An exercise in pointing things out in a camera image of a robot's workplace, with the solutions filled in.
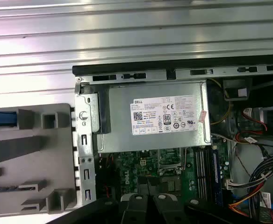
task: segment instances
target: yellow wire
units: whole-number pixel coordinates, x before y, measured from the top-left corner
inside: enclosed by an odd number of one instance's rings
[[[250,197],[253,197],[253,196],[254,196],[255,194],[257,194],[260,190],[261,190],[261,188],[260,188],[258,191],[256,191],[254,194],[247,196],[246,198],[244,198],[243,200],[241,200],[241,201],[239,201],[239,202],[235,202],[235,203],[233,203],[233,204],[229,204],[229,206],[234,207],[234,206],[236,206],[236,205],[239,205],[241,202],[244,202],[245,200],[249,199]]]
[[[211,81],[213,81],[213,82],[215,82],[220,88],[222,88],[222,85],[218,81],[216,81],[214,78],[208,78],[208,79],[211,80]],[[226,97],[229,98],[228,93],[225,90],[224,90],[224,92],[225,92]],[[232,109],[232,104],[229,102],[228,110],[224,114],[224,116],[222,116],[222,118],[219,121],[211,123],[210,125],[216,125],[216,124],[221,123],[223,120],[225,120],[229,116],[229,114],[231,112],[231,109]]]
[[[233,208],[233,207],[230,207],[230,209],[232,210],[232,211],[234,211],[234,212],[237,212],[238,214],[241,214],[241,215],[243,215],[243,216],[248,216],[247,214],[245,214],[244,212],[241,212],[241,211],[237,211],[235,208]]]

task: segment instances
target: sticker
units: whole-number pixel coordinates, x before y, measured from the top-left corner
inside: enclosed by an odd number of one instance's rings
[[[201,111],[199,122],[204,123],[205,117],[206,117],[207,111]]]
[[[247,142],[249,142],[249,143],[256,143],[257,142],[257,140],[256,139],[254,139],[254,138],[252,138],[252,137],[247,137],[247,138],[244,138]]]
[[[134,99],[130,112],[133,135],[197,130],[193,95]]]
[[[244,114],[247,115],[248,117],[252,116],[252,108],[245,108],[244,109]]]
[[[261,196],[260,206],[271,209],[272,208],[271,193],[261,192]]]
[[[239,89],[238,97],[247,97],[247,88]]]

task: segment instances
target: barcode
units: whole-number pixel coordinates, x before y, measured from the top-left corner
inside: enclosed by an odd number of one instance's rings
[[[271,194],[267,192],[262,192],[261,195],[262,196],[260,196],[260,206],[271,209]]]
[[[143,120],[143,113],[142,112],[133,112],[133,119],[134,120]]]

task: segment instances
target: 80 plus logo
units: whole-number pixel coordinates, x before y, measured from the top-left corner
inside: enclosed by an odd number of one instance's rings
[[[171,124],[171,115],[164,114],[164,125],[170,125],[170,124]]]

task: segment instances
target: cable bundle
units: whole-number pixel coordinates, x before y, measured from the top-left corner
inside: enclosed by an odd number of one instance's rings
[[[272,176],[273,176],[273,156],[268,155],[268,159],[264,160],[256,167],[256,169],[250,176],[248,183],[236,184],[233,182],[228,182],[228,185],[231,187],[248,189],[247,195],[239,198],[237,202],[229,205],[230,209],[244,216],[249,216],[251,218],[259,220],[259,216],[260,216],[259,192],[261,191],[261,188],[263,187],[267,179],[269,179]],[[249,201],[249,215],[236,209],[236,206],[240,205],[242,202],[244,202],[247,199]]]
[[[250,177],[249,183],[254,182],[257,179],[261,178],[263,173],[265,172],[273,172],[273,156],[264,160],[257,166],[257,168],[254,170],[254,172],[252,173]],[[249,187],[248,193],[251,194],[252,192],[256,190],[257,187]],[[259,196],[252,196],[249,198],[249,212],[250,212],[250,217],[254,219],[259,219],[259,215],[260,215],[260,197]]]

